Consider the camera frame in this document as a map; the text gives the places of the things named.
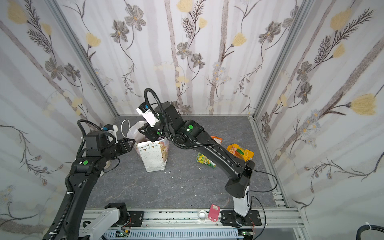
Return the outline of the yellow snack box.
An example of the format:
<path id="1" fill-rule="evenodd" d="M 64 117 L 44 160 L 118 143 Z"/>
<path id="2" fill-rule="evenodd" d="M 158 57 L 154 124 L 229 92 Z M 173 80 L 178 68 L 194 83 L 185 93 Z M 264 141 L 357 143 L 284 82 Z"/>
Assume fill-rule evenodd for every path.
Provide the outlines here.
<path id="1" fill-rule="evenodd" d="M 252 160 L 254 157 L 254 152 L 244 149 L 237 144 L 229 145 L 227 147 L 227 151 L 229 151 L 235 157 L 244 160 L 245 162 Z"/>

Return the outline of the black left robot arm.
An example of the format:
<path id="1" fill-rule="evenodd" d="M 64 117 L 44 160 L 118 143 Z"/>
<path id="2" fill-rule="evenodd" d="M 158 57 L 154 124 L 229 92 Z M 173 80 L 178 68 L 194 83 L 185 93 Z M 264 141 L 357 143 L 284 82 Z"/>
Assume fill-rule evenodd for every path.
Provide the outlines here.
<path id="1" fill-rule="evenodd" d="M 81 220 L 90 194 L 96 185 L 107 161 L 133 150 L 133 139 L 123 138 L 117 143 L 102 144 L 86 141 L 86 147 L 72 163 L 70 173 L 65 178 L 67 191 L 53 223 L 44 240 L 77 240 L 80 236 Z"/>

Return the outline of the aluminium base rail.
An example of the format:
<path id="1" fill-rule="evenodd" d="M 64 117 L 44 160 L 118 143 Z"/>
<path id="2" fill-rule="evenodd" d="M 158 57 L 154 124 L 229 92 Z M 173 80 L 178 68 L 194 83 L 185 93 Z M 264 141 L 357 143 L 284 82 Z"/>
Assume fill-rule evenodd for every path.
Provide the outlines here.
<path id="1" fill-rule="evenodd" d="M 224 225 L 222 216 L 231 209 L 221 209 L 219 220 L 200 222 L 199 209 L 127 209 L 110 206 L 86 210 L 77 240 L 194 240 L 254 239 L 269 229 L 293 231 L 294 239 L 307 239 L 305 224 L 298 210 L 254 209 L 247 225 L 235 228 Z"/>

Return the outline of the small orange snack packet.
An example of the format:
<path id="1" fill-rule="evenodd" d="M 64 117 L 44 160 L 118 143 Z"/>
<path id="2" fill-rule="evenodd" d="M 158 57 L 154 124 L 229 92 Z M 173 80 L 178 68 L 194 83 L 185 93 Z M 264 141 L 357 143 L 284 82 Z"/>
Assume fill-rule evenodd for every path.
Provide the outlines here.
<path id="1" fill-rule="evenodd" d="M 211 138 L 212 138 L 215 142 L 217 142 L 219 145 L 221 145 L 222 142 L 223 142 L 223 139 L 222 139 L 222 138 L 215 137 L 215 136 L 211 136 Z"/>

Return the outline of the white paper gift bag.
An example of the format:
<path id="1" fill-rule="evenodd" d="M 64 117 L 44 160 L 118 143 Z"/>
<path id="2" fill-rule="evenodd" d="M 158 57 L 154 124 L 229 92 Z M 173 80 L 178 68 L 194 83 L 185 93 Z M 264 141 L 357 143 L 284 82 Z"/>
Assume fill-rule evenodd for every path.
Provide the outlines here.
<path id="1" fill-rule="evenodd" d="M 151 142 L 139 131 L 139 128 L 146 123 L 145 121 L 138 121 L 131 126 L 129 120 L 123 120 L 121 133 L 123 137 L 136 141 L 134 149 L 142 159 L 147 173 L 162 171 L 166 168 L 170 142 L 162 137 L 158 137 L 154 142 Z"/>

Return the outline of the white round knob on rail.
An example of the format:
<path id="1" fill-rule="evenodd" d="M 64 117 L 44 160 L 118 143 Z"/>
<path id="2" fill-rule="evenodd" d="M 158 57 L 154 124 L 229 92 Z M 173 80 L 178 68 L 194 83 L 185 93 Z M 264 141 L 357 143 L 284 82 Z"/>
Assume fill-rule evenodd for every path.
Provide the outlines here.
<path id="1" fill-rule="evenodd" d="M 200 222 L 204 222 L 208 217 L 208 213 L 205 210 L 200 210 L 198 212 L 198 219 Z"/>

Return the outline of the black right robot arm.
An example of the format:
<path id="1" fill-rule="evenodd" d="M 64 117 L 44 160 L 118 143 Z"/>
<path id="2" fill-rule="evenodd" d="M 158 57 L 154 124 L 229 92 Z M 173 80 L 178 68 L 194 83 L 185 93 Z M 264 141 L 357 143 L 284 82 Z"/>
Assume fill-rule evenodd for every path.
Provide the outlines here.
<path id="1" fill-rule="evenodd" d="M 222 216 L 222 223 L 235 228 L 246 226 L 251 211 L 248 191 L 255 164 L 231 154 L 197 122 L 183 120 L 169 102 L 155 109 L 151 104 L 142 103 L 137 112 L 147 121 L 139 132 L 151 142 L 167 138 L 180 149 L 196 150 L 224 171 L 229 178 L 225 190 L 233 197 L 234 210 Z"/>

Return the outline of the pink tag on rail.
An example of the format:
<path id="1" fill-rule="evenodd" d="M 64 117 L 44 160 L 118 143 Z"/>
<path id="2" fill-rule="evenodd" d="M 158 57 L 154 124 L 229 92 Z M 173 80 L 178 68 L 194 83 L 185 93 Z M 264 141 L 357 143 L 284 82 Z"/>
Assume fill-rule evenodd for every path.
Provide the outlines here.
<path id="1" fill-rule="evenodd" d="M 208 219 L 212 222 L 217 222 L 219 220 L 221 208 L 217 205 L 212 204 L 208 213 Z"/>

